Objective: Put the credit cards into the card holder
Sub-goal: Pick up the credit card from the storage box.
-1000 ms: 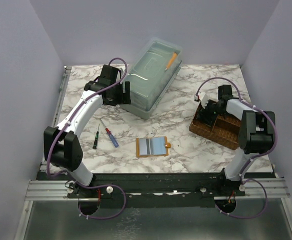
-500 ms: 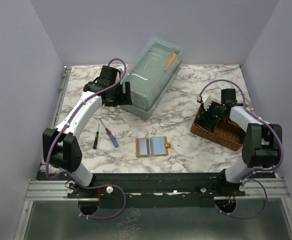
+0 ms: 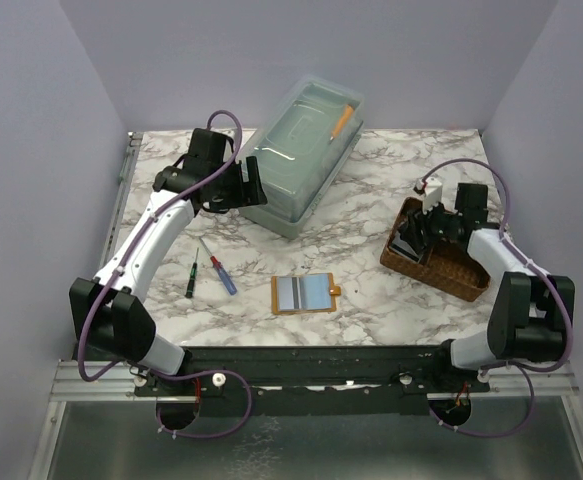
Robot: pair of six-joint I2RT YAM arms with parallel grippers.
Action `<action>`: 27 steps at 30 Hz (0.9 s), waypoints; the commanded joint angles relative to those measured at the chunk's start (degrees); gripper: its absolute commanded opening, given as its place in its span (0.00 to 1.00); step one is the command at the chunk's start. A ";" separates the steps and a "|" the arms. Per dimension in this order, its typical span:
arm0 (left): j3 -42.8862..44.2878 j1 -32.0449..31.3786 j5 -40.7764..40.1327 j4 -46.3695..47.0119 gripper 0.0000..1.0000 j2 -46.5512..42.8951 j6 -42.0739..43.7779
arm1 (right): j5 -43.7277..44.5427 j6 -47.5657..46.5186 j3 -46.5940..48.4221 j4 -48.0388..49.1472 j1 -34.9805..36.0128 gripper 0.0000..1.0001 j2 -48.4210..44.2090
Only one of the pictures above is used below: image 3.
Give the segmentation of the grey credit card stack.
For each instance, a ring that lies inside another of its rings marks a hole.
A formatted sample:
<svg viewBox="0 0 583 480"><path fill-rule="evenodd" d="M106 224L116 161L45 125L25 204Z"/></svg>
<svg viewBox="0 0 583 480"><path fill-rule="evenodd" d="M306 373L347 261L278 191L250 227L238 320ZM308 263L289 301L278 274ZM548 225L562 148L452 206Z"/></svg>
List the grey credit card stack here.
<svg viewBox="0 0 583 480"><path fill-rule="evenodd" d="M399 235L393 238L389 244L389 250L416 263L419 263L421 260L421 256L406 241L402 240Z"/></svg>

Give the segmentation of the silver credit card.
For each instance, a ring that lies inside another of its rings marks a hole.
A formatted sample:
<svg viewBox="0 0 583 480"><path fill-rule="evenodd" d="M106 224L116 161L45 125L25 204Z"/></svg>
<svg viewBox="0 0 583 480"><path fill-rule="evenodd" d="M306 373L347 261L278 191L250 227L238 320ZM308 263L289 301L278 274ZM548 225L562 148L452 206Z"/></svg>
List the silver credit card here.
<svg viewBox="0 0 583 480"><path fill-rule="evenodd" d="M303 308L303 287L300 277L278 277L276 292L279 311L299 311Z"/></svg>

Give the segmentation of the tan card holder wallet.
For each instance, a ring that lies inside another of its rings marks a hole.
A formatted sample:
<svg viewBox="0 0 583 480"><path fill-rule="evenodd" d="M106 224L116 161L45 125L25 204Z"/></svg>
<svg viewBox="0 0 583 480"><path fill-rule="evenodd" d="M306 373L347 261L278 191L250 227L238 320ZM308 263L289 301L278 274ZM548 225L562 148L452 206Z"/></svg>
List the tan card holder wallet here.
<svg viewBox="0 0 583 480"><path fill-rule="evenodd" d="M291 315L304 313L331 313L337 310L337 298L341 288L335 284L332 273L317 273L298 276L302 279L303 308L299 311L279 311L277 308L276 280L271 278L271 310L275 315Z"/></svg>

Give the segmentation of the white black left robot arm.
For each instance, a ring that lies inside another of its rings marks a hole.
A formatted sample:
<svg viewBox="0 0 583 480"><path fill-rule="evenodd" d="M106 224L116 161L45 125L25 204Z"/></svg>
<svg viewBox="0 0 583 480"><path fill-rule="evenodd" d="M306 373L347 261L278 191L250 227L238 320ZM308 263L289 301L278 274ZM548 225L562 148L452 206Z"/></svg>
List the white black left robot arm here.
<svg viewBox="0 0 583 480"><path fill-rule="evenodd" d="M200 211L265 204L257 159L238 161L241 144L240 133L194 129L187 152L156 175L148 204L119 250L92 279L74 281L69 298L83 380L99 377L85 365L93 346L159 372L159 384L172 395L191 387L184 349L158 334L144 301L171 245Z"/></svg>

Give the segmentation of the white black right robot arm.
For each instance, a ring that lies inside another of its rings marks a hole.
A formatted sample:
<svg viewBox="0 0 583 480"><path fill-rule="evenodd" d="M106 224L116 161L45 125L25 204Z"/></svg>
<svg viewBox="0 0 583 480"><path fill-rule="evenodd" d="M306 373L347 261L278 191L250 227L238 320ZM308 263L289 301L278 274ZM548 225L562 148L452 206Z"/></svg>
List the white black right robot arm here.
<svg viewBox="0 0 583 480"><path fill-rule="evenodd" d="M450 357L431 367L433 384L451 392L465 383L467 370L506 364L542 373L562 367L573 344L574 282L539 267L489 221L487 186L459 184L453 211L441 201L438 180L420 180L414 190L422 204L407 213L400 239L417 255L442 241L454 244L498 286L485 330L451 341Z"/></svg>

